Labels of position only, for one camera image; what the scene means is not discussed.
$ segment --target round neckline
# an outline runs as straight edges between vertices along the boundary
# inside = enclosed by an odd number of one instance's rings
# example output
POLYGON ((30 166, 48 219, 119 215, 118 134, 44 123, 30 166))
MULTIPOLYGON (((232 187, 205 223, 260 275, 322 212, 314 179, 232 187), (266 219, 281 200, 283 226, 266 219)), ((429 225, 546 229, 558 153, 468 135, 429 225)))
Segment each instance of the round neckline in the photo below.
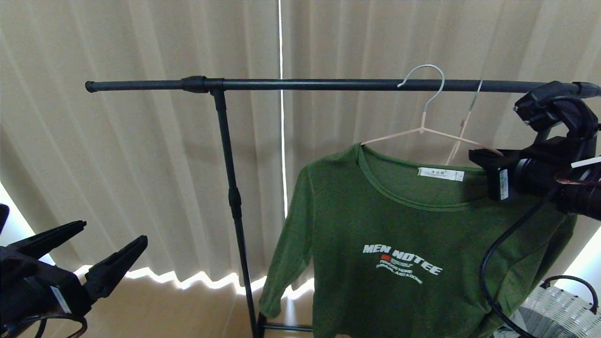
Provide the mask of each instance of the round neckline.
POLYGON ((359 163, 359 167, 361 168, 363 176, 369 181, 369 183, 374 187, 374 189, 376 189, 379 193, 381 193, 382 195, 384 195, 385 197, 391 199, 392 201, 394 201, 396 203, 400 203, 400 204, 408 206, 408 207, 426 210, 426 211, 455 212, 455 211, 469 210, 473 207, 481 206, 489 201, 489 199, 486 196, 484 196, 483 198, 478 198, 473 201, 453 203, 453 204, 428 204, 428 203, 420 203, 420 202, 409 200, 408 198, 405 198, 405 197, 402 197, 400 195, 393 193, 392 191, 390 191, 388 188, 386 188, 382 183, 380 183, 378 181, 378 179, 373 174, 369 164, 367 163, 367 159, 365 158, 364 152, 368 152, 369 154, 371 154, 379 159, 382 159, 384 161, 392 162, 392 163, 399 164, 399 165, 402 165, 405 167, 415 168, 416 170, 419 167, 428 167, 428 168, 435 168, 435 169, 459 170, 459 171, 465 171, 467 173, 476 174, 476 175, 486 175, 486 173, 483 169, 480 169, 480 168, 454 167, 454 166, 450 166, 450 165, 429 165, 429 164, 426 165, 426 164, 420 164, 417 162, 405 161, 402 159, 393 158, 392 156, 380 154, 377 151, 375 151, 367 146, 361 145, 361 143, 357 143, 355 145, 355 147, 357 148, 356 149, 357 162, 359 163))

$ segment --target clothing rack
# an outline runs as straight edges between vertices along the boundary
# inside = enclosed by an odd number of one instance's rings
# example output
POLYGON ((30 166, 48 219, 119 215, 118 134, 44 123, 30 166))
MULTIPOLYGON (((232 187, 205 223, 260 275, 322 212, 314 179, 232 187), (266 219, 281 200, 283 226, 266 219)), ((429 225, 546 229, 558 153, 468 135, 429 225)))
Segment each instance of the clothing rack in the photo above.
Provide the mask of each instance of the clothing rack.
MULTIPOLYGON (((441 81, 435 79, 407 80, 402 87, 397 87, 402 79, 223 79, 207 78, 205 76, 191 76, 173 81, 111 81, 85 83, 85 88, 90 92, 115 91, 115 90, 184 90, 192 93, 210 93, 215 100, 215 108, 219 120, 221 142, 223 145, 225 169, 229 184, 228 199, 231 214, 236 228, 236 239, 240 251, 240 264, 242 277, 246 290, 246 302, 251 321, 253 338, 263 338, 265 329, 312 331, 310 326, 283 325, 270 323, 263 314, 255 315, 255 306, 252 300, 251 281, 248 273, 246 259, 246 245, 244 228, 242 225, 242 199, 236 185, 236 173, 232 157, 230 129, 227 120, 227 107, 225 104, 226 90, 343 90, 343 91, 437 91, 441 81)), ((478 90, 479 80, 446 80, 444 91, 471 91, 478 90)), ((545 82, 522 81, 483 81, 480 91, 496 93, 527 93, 530 90, 545 84, 545 82)), ((601 96, 601 87, 588 82, 574 82, 564 84, 570 91, 580 97, 601 96)), ((547 137, 548 131, 540 132, 538 140, 547 137)))

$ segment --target black handle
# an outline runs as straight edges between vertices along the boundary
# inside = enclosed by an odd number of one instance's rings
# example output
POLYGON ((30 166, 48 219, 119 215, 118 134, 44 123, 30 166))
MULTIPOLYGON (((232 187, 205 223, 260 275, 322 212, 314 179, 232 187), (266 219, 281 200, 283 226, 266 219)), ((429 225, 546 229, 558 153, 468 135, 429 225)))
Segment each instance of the black handle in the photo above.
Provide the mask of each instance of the black handle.
POLYGON ((591 292, 591 294, 593 295, 593 306, 591 307, 591 312, 595 315, 597 314, 597 309, 599 308, 599 299, 597 297, 597 292, 595 292, 595 289, 593 288, 592 285, 590 285, 587 281, 585 281, 582 278, 568 276, 568 275, 559 275, 559 276, 553 276, 553 277, 549 277, 549 278, 545 279, 543 281, 543 284, 541 284, 540 286, 545 289, 548 289, 549 286, 551 286, 551 281, 554 281, 557 279, 570 279, 570 280, 579 281, 580 283, 584 284, 584 286, 586 286, 588 288, 588 290, 591 292))

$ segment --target beige curtain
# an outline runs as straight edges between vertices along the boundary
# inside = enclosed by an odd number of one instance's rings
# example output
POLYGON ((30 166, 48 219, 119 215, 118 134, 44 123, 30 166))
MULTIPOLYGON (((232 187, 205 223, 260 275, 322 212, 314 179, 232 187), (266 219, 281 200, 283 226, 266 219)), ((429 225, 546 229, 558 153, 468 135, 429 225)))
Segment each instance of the beige curtain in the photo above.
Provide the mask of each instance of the beige curtain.
MULTIPOLYGON (((0 179, 37 232, 88 221, 55 251, 59 266, 94 264, 146 234, 150 245, 135 268, 174 270, 179 280, 198 271, 212 280, 240 274, 212 97, 89 94, 84 82, 279 78, 278 9, 276 0, 0 3, 0 179)), ((285 78, 404 78, 434 63, 448 79, 601 83, 597 0, 282 0, 281 14, 285 78)), ((416 127, 431 95, 285 92, 288 198, 304 165, 416 127)), ((427 125, 459 134, 473 96, 442 93, 427 125)), ((226 97, 255 280, 269 266, 284 218, 280 98, 277 91, 226 97)), ((519 97, 480 93, 465 137, 527 146, 534 132, 510 109, 519 97)), ((599 99, 588 103, 601 112, 599 99)), ((452 146, 426 135, 374 144, 425 163, 446 162, 452 146)), ((468 148, 451 164, 469 165, 468 148)), ((558 272, 599 226, 582 219, 558 272)))
MULTIPOLYGON (((277 2, 2 2, 0 29, 2 183, 36 232, 88 221, 57 264, 94 264, 146 234, 135 268, 239 272, 213 98, 84 83, 277 78, 277 2)), ((226 96, 257 279, 284 218, 279 93, 226 96)))

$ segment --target horizontal black bar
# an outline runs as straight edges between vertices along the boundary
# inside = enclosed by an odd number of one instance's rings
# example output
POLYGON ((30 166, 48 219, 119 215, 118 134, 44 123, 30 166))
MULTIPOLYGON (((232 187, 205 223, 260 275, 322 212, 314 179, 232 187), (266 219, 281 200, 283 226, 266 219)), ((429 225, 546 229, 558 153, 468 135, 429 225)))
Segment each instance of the horizontal black bar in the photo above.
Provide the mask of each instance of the horizontal black bar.
POLYGON ((303 331, 303 332, 312 332, 313 327, 306 325, 283 325, 283 324, 273 324, 273 323, 265 323, 263 324, 264 328, 268 328, 270 330, 287 330, 287 331, 303 331))
MULTIPOLYGON (((364 91, 436 91, 441 80, 414 79, 400 88, 402 79, 209 79, 191 76, 176 81, 115 81, 85 83, 89 92, 111 90, 186 90, 206 93, 217 90, 364 90, 364 91)), ((446 80, 445 91, 476 91, 480 80, 446 80)), ((497 93, 527 93, 544 82, 483 81, 480 91, 497 93)), ((564 84, 581 97, 601 95, 595 84, 564 84)))

